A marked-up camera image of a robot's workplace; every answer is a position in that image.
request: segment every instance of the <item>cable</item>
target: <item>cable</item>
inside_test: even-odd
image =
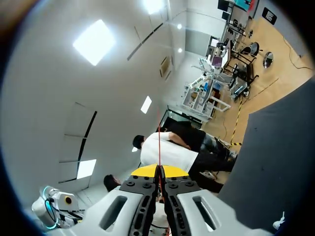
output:
[[[259,94],[261,94],[262,92],[264,92],[267,88],[269,88],[271,85],[273,85],[276,81],[278,81],[278,79],[279,79],[279,77],[274,81],[274,82],[272,82],[270,85],[268,85],[266,88],[264,88],[262,91],[260,91],[258,94],[256,94],[254,97],[256,97],[257,95],[259,95]]]
[[[164,229],[164,230],[167,230],[168,229],[168,227],[160,227],[160,226],[156,226],[156,225],[154,225],[154,224],[151,224],[153,227],[155,227],[155,228],[158,228],[158,229]]]
[[[284,41],[284,43],[289,47],[289,59],[290,59],[290,61],[291,61],[291,63],[292,63],[292,65],[294,65],[294,67],[296,68],[296,69],[303,69],[303,68],[305,68],[305,69],[309,69],[309,70],[312,70],[311,68],[309,68],[309,67],[306,67],[306,66],[303,66],[303,67],[297,67],[293,62],[292,62],[292,60],[291,60],[291,47],[290,47],[290,45],[288,45],[287,43],[286,43],[286,41],[285,41],[285,38],[284,38],[284,36],[282,35],[282,37],[283,37],[283,41]]]
[[[223,117],[223,126],[224,126],[224,128],[225,128],[225,136],[224,136],[224,138],[223,138],[222,140],[224,140],[224,139],[226,138],[226,135],[227,135],[227,129],[226,129],[226,127],[225,127],[224,122],[225,122],[225,116]]]
[[[49,206],[50,206],[51,212],[53,213],[54,218],[51,216],[51,214],[50,214],[50,212],[49,212],[49,210],[48,210],[48,208],[47,208],[46,202],[49,203]],[[53,207],[51,206],[50,201],[49,201],[48,199],[46,199],[44,204],[45,204],[46,211],[48,212],[50,218],[56,223],[56,216],[55,216],[55,213],[54,213],[54,211],[53,211]]]

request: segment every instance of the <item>computer monitor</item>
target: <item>computer monitor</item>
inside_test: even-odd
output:
[[[230,16],[230,14],[228,14],[226,12],[222,12],[222,19],[225,19],[227,21],[229,16]]]
[[[213,56],[211,65],[222,67],[222,57]]]

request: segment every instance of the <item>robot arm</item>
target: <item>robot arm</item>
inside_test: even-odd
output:
[[[69,228],[83,218],[75,196],[51,186],[40,191],[40,197],[31,208],[48,230]]]
[[[81,223],[50,231],[53,236],[147,236],[156,210],[158,186],[172,236],[271,235],[239,223],[234,210],[187,173],[171,166],[137,169],[119,190],[90,207]]]

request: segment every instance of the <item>black bolt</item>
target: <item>black bolt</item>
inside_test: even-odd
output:
[[[186,182],[185,185],[188,186],[188,187],[192,187],[192,186],[194,186],[194,183],[191,182],[191,181],[188,181],[188,182]]]
[[[144,183],[144,184],[142,185],[142,187],[144,187],[144,188],[151,188],[151,185],[150,185],[149,183]]]
[[[178,185],[177,185],[177,184],[170,184],[169,187],[170,187],[170,188],[177,188]]]
[[[134,182],[132,181],[127,182],[127,186],[134,186]]]

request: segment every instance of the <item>office chair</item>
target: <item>office chair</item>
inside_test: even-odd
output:
[[[251,55],[252,57],[255,57],[258,55],[259,52],[262,52],[263,50],[259,49],[259,44],[257,42],[251,43],[249,46],[242,49],[241,54],[244,55]]]

